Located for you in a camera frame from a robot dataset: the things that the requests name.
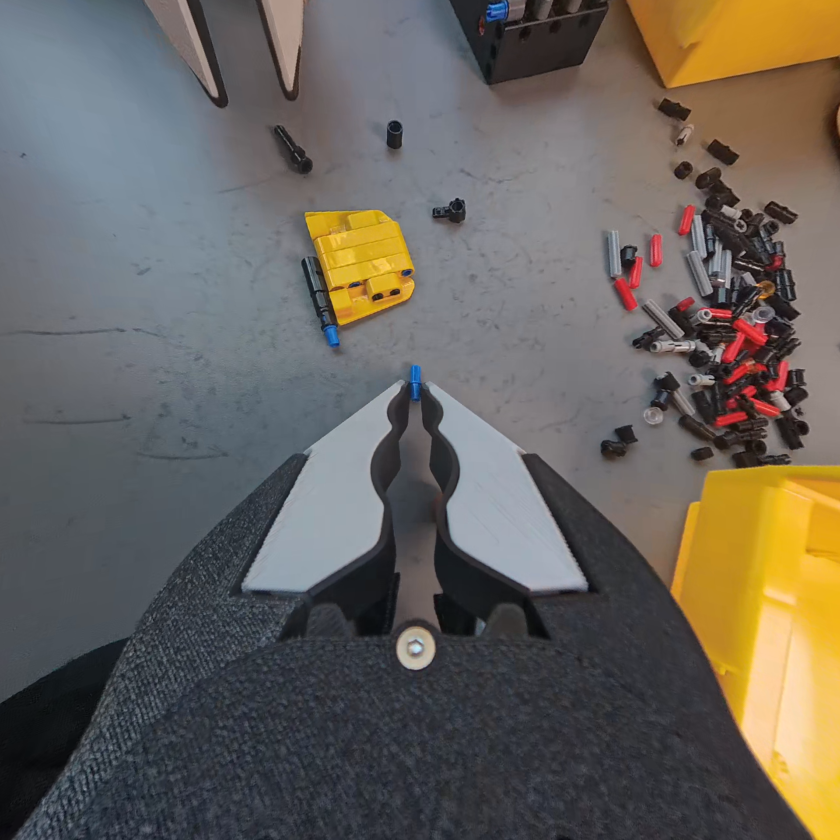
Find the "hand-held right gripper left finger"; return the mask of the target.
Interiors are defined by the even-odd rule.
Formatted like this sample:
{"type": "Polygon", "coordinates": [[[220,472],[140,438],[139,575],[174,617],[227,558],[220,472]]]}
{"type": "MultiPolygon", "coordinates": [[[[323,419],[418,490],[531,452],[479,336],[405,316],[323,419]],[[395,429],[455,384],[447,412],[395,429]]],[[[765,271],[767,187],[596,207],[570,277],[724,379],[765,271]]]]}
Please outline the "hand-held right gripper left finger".
{"type": "Polygon", "coordinates": [[[398,381],[323,436],[242,580],[248,593],[384,596],[396,565],[387,491],[401,468],[410,385],[398,381]]]}

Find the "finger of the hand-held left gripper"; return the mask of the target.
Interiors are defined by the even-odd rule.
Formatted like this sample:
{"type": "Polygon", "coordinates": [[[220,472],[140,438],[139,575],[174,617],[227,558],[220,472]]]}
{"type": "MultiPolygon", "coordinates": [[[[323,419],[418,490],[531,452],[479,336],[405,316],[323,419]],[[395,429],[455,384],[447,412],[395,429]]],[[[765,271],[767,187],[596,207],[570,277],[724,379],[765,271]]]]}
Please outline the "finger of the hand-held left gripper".
{"type": "Polygon", "coordinates": [[[289,101],[299,95],[303,1],[257,1],[280,89],[289,101]]]}
{"type": "Polygon", "coordinates": [[[228,95],[201,1],[144,1],[164,35],[218,108],[228,95]]]}

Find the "pile of small lego pieces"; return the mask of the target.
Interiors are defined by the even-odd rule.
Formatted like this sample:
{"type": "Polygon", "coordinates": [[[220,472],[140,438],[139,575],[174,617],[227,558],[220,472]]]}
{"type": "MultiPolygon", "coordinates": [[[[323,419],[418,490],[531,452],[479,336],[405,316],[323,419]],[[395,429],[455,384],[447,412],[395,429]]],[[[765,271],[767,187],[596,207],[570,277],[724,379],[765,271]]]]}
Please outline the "pile of small lego pieces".
{"type": "Polygon", "coordinates": [[[805,371],[790,364],[802,345],[801,313],[779,239],[798,214],[775,201],[758,211],[744,206],[719,165],[695,173],[691,161],[679,161],[673,173],[681,182],[694,179],[701,200],[685,206],[676,230],[688,248],[692,296],[668,308],[639,297],[644,269],[665,263],[660,233],[648,237],[646,250],[624,243],[615,229],[604,234],[607,276],[624,311],[652,322],[632,348],[690,367],[684,381],[672,371],[654,377],[642,420],[658,427],[675,417],[700,442],[689,452],[698,464],[722,454],[738,469],[789,466],[810,433],[805,371]]]}

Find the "black connector with blue pin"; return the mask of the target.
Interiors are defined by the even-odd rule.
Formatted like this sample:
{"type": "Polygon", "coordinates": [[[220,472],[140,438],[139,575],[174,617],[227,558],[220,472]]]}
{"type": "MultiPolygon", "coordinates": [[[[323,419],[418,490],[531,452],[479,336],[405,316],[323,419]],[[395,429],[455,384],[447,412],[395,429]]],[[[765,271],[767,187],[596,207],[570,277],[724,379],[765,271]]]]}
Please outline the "black connector with blue pin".
{"type": "Polygon", "coordinates": [[[301,268],[324,339],[336,350],[340,347],[339,323],[320,262],[316,257],[308,256],[301,260],[301,268]]]}

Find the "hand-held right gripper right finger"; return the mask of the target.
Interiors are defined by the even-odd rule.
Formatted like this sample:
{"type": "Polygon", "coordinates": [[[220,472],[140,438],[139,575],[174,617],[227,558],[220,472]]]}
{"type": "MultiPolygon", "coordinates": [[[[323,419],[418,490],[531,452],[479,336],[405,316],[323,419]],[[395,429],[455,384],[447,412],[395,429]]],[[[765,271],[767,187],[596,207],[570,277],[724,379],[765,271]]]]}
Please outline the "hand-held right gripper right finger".
{"type": "Polygon", "coordinates": [[[434,383],[423,387],[422,412],[447,547],[529,595],[587,592],[526,452],[434,383]]]}

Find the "yellow lego block assembly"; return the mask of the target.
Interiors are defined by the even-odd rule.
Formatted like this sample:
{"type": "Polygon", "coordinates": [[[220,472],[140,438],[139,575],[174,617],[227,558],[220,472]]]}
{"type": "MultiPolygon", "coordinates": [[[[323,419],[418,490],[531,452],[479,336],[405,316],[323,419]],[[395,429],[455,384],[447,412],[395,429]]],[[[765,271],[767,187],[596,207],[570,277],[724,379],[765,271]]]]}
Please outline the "yellow lego block assembly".
{"type": "Polygon", "coordinates": [[[411,299],[415,267],[395,219],[378,209],[304,217],[339,326],[411,299]]]}

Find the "yellow plastic bin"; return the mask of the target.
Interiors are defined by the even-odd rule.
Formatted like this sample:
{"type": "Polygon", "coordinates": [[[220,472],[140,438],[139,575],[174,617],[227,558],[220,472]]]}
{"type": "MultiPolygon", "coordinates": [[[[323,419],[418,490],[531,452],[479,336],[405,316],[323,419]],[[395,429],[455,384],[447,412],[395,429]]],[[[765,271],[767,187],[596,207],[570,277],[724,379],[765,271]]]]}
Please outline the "yellow plastic bin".
{"type": "Polygon", "coordinates": [[[710,472],[670,590],[776,789],[839,838],[839,468],[710,472]]]}
{"type": "Polygon", "coordinates": [[[666,89],[839,55],[838,1],[628,1],[666,89]]]}

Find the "black and yellow lego model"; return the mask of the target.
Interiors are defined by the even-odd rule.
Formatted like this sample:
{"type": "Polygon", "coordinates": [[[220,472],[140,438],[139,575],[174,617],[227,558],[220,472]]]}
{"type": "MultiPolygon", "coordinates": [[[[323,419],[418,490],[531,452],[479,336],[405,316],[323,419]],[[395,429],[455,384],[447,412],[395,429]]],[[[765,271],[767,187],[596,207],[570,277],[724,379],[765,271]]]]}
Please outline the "black and yellow lego model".
{"type": "Polygon", "coordinates": [[[449,2],[488,86],[578,67],[608,1],[449,2]]]}

